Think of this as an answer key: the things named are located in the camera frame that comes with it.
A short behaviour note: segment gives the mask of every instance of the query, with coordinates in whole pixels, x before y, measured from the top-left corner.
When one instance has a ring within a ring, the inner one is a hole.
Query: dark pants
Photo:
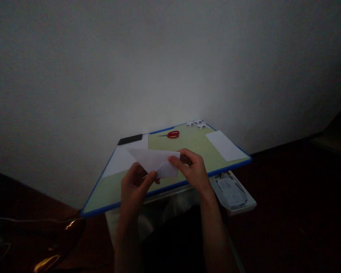
[[[200,207],[172,218],[142,244],[145,272],[205,272]]]

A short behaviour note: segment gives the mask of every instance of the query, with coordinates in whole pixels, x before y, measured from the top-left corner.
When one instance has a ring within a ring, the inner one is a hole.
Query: paper scraps
[[[208,127],[209,127],[209,126],[207,125],[207,123],[204,122],[202,119],[197,119],[197,120],[190,121],[190,122],[186,123],[186,125],[188,125],[189,127],[197,126],[197,127],[199,127],[200,129],[202,129],[203,127],[205,127],[205,128],[208,128]]]

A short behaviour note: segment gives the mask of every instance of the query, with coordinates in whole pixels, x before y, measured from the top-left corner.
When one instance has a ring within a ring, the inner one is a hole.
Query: finger
[[[148,174],[147,177],[144,179],[143,183],[140,186],[140,189],[144,194],[147,194],[157,175],[158,173],[156,171],[151,171],[150,174]]]
[[[178,158],[171,156],[168,158],[168,160],[173,166],[175,166],[178,170],[180,170],[184,176],[186,176],[186,174],[188,174],[189,167],[186,166],[184,163],[182,163],[182,161],[180,161]]]
[[[138,175],[142,175],[143,177],[146,176],[148,173],[144,168],[139,164],[139,167],[136,169],[136,173]]]
[[[201,157],[199,154],[196,154],[186,148],[180,149],[178,152],[181,153],[181,156],[185,155],[186,157],[188,157],[193,163],[197,162]]]
[[[187,164],[188,166],[192,165],[192,160],[190,160],[188,157],[185,155],[181,155],[180,160],[184,163]]]
[[[130,169],[128,170],[128,173],[126,174],[127,177],[129,176],[134,176],[137,173],[138,168],[140,167],[139,162],[135,162],[134,164],[132,164],[132,166],[130,167]]]

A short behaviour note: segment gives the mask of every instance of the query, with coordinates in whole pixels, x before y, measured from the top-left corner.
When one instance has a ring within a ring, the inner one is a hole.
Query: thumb
[[[183,173],[184,176],[186,176],[186,174],[188,174],[189,171],[189,167],[186,166],[182,161],[180,161],[178,158],[171,156],[168,158],[169,162],[175,166],[178,170],[181,171],[181,173]]]
[[[155,181],[156,177],[158,176],[158,173],[156,171],[151,171],[147,177],[144,179],[143,183],[141,184],[140,188],[141,191],[144,194],[147,194],[150,186],[153,184],[153,182]]]

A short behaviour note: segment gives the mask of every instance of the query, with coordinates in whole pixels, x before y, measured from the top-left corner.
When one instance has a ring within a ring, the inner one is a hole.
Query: red scissors
[[[162,136],[166,136],[168,138],[177,138],[177,137],[179,137],[179,131],[172,131],[172,132],[169,132],[166,135],[160,135],[158,137],[162,137]]]

